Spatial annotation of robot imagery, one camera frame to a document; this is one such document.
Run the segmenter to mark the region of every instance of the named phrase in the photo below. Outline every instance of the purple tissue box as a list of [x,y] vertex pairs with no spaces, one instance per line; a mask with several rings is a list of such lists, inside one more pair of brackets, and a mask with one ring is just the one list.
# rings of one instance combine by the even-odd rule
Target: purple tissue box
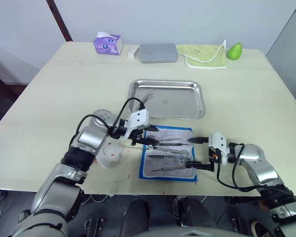
[[123,48],[120,35],[109,35],[105,32],[98,32],[93,44],[97,53],[101,54],[119,55]]

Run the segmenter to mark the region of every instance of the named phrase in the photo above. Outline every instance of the green pear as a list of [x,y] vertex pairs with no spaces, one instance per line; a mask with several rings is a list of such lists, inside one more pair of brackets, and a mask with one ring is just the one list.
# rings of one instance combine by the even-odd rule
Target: green pear
[[231,60],[237,60],[240,58],[242,53],[242,44],[236,43],[233,47],[231,47],[227,52],[227,57]]

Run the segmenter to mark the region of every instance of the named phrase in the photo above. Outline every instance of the table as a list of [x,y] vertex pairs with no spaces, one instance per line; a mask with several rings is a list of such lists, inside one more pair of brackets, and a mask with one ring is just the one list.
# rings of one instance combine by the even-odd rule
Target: table
[[[220,70],[192,69],[176,63],[141,64],[99,55],[92,43],[66,42],[40,70],[0,122],[0,189],[37,191],[68,149],[78,122],[96,109],[118,113],[129,85],[137,79],[192,80],[202,87],[206,114],[198,120],[152,119],[152,124],[191,127],[195,136],[219,131],[227,142],[260,146],[266,159],[296,194],[296,101],[259,50],[244,49]],[[130,141],[121,141],[130,145]],[[207,145],[195,145],[207,162]],[[93,164],[82,188],[87,194],[255,196],[220,185],[216,173],[197,171],[198,182],[141,180],[141,150],[125,149],[119,165]],[[232,164],[221,179],[231,182]],[[244,168],[239,185],[251,185]]]

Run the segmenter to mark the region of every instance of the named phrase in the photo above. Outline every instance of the gray case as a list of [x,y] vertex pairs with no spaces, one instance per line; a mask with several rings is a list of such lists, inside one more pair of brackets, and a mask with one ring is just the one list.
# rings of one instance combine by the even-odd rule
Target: gray case
[[139,46],[142,63],[173,63],[178,59],[178,52],[173,43],[145,43]]

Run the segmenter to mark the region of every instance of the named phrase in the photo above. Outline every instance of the metal tray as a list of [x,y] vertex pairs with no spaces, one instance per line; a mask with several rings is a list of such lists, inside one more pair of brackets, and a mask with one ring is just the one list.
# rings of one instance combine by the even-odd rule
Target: metal tray
[[[136,80],[131,83],[128,98],[141,100],[152,94],[145,103],[151,118],[155,119],[200,119],[205,115],[201,86],[193,81]],[[139,103],[130,101],[128,114],[138,110]]]

